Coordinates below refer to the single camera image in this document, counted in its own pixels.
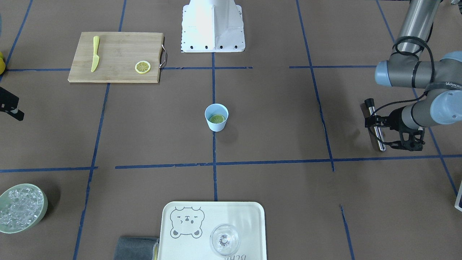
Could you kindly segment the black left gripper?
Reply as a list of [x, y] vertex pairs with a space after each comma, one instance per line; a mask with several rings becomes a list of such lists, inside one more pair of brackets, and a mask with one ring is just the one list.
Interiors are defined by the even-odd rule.
[[422, 151], [425, 141], [423, 140], [425, 130], [422, 127], [417, 129], [409, 128], [402, 119], [404, 108], [393, 110], [388, 116], [371, 115], [365, 118], [365, 128], [389, 128], [399, 133], [399, 140], [384, 142], [396, 150]]

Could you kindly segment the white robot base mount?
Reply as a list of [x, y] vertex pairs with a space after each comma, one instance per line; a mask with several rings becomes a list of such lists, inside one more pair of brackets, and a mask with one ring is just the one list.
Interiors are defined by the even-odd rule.
[[181, 52], [245, 51], [243, 12], [234, 0], [191, 0], [182, 15]]

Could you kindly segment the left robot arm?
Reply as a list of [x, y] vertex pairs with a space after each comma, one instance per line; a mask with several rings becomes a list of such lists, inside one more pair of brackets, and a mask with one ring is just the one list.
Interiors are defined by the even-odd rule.
[[391, 56], [376, 66], [377, 84], [424, 90], [388, 116], [378, 115], [377, 108], [365, 118], [379, 146], [421, 151], [426, 128], [461, 121], [461, 51], [435, 61], [428, 46], [439, 5], [439, 0], [411, 0]]

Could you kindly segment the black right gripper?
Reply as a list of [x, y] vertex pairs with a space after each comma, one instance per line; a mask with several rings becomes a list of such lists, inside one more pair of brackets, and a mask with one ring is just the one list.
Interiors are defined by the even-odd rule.
[[24, 112], [18, 109], [19, 97], [7, 91], [3, 87], [0, 88], [0, 110], [1, 112], [9, 113], [10, 116], [18, 121], [23, 121]]

